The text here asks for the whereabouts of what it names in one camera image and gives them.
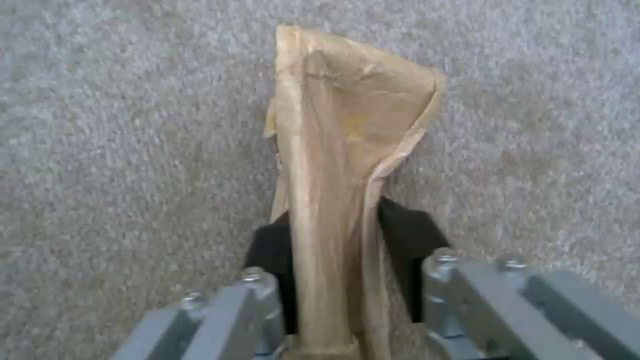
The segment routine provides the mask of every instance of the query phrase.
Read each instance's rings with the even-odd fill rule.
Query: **carpet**
[[[386,195],[469,256],[574,270],[640,315],[633,0],[0,9],[0,358],[107,358],[146,309],[237,278],[276,182],[278,24],[440,69],[442,116]],[[392,305],[394,358],[430,354]]]

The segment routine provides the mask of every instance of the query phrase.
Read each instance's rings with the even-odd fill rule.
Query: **screw head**
[[[506,270],[517,270],[527,267],[527,263],[524,261],[522,256],[518,254],[509,254],[501,257],[499,259],[499,264]]]
[[[241,277],[244,282],[260,281],[264,277],[264,270],[259,266],[251,266],[242,271]]]
[[[450,247],[440,247],[433,252],[438,264],[457,263],[460,259],[455,250]]]
[[[180,301],[184,310],[196,310],[203,308],[207,303],[207,297],[199,291],[189,291]]]

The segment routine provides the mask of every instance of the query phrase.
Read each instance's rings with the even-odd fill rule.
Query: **crumpled paper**
[[[298,301],[294,359],[390,359],[376,206],[384,179],[439,112],[444,77],[318,31],[276,32],[272,219],[289,209]]]

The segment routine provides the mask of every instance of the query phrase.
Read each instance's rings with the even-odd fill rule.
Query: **black rubber pad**
[[[259,266],[278,279],[285,328],[287,334],[295,334],[298,331],[298,311],[288,212],[276,222],[263,226],[253,233],[253,241],[244,265]]]
[[[396,280],[412,322],[422,322],[422,260],[451,245],[429,213],[407,209],[382,198],[378,220],[391,257]]]

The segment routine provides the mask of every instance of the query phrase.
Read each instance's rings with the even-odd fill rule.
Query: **paper bag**
[[[287,208],[293,238],[295,359],[390,359],[383,244],[384,179],[439,111],[444,77],[346,38],[277,29],[280,179],[272,218]]]

